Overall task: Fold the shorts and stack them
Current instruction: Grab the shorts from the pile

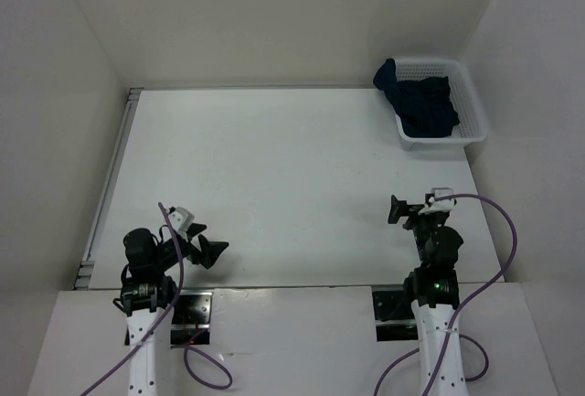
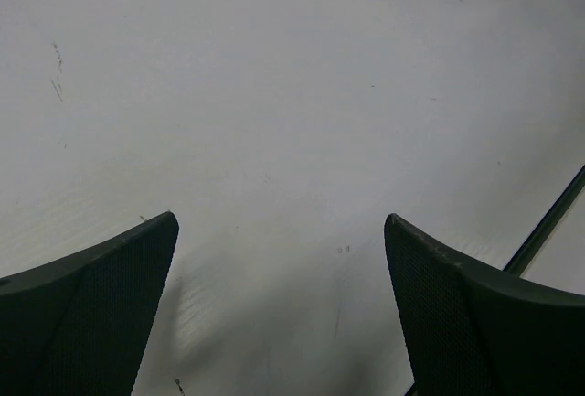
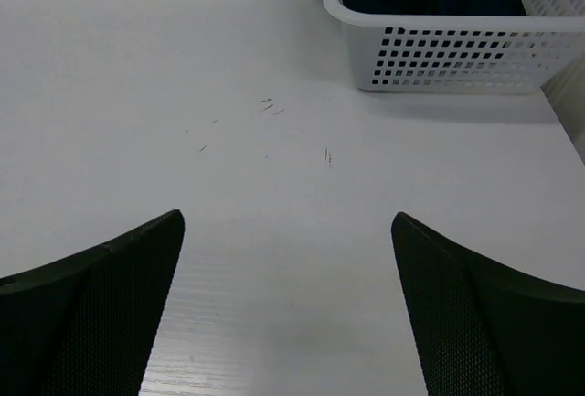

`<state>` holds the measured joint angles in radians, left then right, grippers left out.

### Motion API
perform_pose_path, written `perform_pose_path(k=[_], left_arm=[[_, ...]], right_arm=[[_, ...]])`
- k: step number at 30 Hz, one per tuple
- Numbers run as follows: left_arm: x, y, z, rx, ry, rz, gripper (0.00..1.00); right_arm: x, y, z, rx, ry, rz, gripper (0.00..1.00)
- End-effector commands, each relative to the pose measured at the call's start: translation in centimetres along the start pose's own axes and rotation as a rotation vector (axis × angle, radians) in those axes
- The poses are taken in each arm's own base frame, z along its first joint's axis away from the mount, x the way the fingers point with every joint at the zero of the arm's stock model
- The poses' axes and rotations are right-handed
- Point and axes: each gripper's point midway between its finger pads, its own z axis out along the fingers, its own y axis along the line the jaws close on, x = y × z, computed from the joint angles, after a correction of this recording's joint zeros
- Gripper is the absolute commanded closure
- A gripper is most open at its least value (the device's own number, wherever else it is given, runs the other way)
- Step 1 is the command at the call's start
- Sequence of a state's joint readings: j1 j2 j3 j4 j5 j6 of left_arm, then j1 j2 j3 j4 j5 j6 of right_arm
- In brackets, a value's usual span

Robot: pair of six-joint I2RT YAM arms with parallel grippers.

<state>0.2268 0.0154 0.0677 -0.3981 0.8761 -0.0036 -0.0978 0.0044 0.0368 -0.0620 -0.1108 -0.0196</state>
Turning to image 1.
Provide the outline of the navy blue shorts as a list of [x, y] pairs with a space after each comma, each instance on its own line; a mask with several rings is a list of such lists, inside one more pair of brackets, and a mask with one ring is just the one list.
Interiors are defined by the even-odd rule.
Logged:
[[396, 61], [387, 59], [376, 72], [373, 85], [384, 93], [404, 133], [416, 138], [450, 136], [460, 118], [451, 101], [449, 79], [398, 80], [396, 72]]

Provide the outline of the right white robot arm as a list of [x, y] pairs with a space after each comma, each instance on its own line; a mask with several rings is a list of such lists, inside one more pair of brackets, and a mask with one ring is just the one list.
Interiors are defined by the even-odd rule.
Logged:
[[388, 223], [404, 219], [416, 243], [420, 266], [404, 282], [402, 309], [414, 316], [419, 340], [420, 390], [424, 395], [467, 395], [459, 334], [459, 285], [455, 264], [463, 238], [446, 221], [453, 191], [433, 188], [421, 204], [391, 198]]

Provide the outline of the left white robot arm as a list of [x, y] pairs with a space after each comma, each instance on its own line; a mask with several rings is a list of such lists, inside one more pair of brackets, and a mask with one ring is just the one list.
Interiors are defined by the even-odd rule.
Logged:
[[202, 224], [185, 235], [172, 231], [163, 241], [146, 228], [129, 231], [122, 243], [127, 265], [122, 270], [118, 302], [126, 317], [129, 342], [130, 395], [175, 395], [172, 378], [171, 322], [181, 315], [184, 260], [211, 268], [229, 247], [210, 241]]

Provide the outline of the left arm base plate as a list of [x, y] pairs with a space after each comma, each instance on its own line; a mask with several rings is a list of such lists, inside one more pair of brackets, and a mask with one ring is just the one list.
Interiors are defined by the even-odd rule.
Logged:
[[170, 327], [165, 330], [171, 346], [190, 344], [208, 345], [213, 293], [186, 291], [181, 294], [174, 309], [165, 318]]

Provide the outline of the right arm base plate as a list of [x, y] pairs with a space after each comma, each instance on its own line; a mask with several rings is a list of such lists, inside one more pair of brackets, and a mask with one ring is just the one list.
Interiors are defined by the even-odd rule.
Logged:
[[418, 339], [415, 317], [402, 289], [375, 287], [371, 294], [377, 342]]

